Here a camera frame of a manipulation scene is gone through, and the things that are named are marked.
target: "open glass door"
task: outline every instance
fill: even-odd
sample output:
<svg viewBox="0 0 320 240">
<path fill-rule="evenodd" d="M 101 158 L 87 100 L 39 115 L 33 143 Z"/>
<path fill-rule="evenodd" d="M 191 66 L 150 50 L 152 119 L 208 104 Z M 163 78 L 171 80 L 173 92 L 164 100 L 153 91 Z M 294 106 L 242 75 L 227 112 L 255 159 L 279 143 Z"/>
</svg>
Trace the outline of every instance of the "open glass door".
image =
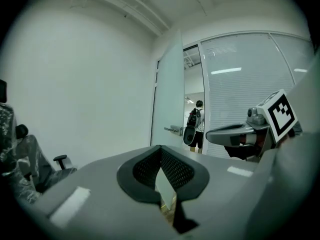
<svg viewBox="0 0 320 240">
<path fill-rule="evenodd" d="M 184 126 L 184 56 L 178 31 L 162 56 L 154 94 L 151 145 L 182 147 Z M 167 208 L 171 209 L 174 189 L 162 169 L 155 181 Z"/>
</svg>

